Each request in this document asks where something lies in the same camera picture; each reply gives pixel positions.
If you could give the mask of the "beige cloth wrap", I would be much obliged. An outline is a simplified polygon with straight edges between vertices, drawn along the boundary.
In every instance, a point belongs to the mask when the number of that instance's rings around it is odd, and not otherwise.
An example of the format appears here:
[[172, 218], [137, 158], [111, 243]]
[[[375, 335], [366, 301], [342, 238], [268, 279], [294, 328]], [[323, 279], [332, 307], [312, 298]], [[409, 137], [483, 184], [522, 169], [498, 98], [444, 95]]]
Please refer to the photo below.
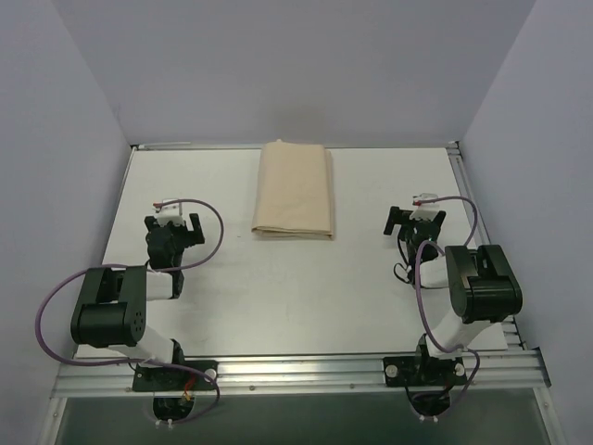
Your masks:
[[263, 146], [251, 231], [268, 237], [334, 237], [333, 159], [327, 148], [280, 139]]

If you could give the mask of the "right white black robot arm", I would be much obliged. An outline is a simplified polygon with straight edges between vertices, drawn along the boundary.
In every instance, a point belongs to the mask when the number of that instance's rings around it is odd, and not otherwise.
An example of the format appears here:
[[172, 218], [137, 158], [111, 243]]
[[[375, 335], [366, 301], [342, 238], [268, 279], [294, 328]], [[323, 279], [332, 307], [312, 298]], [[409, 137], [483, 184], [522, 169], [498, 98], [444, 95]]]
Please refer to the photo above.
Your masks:
[[411, 360], [411, 371], [422, 382], [435, 381], [445, 371], [444, 360], [457, 358], [483, 331], [520, 312], [523, 291], [499, 245], [439, 248], [447, 213], [435, 203], [415, 210], [389, 209], [384, 234], [397, 232], [403, 260], [394, 266], [396, 278], [420, 290], [446, 289], [450, 309], [437, 327], [425, 331], [421, 353]]

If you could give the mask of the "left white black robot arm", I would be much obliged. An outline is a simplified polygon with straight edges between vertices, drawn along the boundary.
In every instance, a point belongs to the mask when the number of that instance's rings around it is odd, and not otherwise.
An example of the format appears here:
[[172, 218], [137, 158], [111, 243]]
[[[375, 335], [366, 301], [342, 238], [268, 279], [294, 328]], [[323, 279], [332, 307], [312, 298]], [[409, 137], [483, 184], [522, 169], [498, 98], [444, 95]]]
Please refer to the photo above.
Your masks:
[[186, 249], [203, 245], [199, 216], [147, 216], [147, 264], [97, 267], [85, 274], [72, 314], [70, 333], [78, 345], [108, 349], [129, 359], [155, 363], [153, 376], [164, 388], [177, 388], [187, 366], [180, 343], [147, 325], [147, 303], [178, 299]]

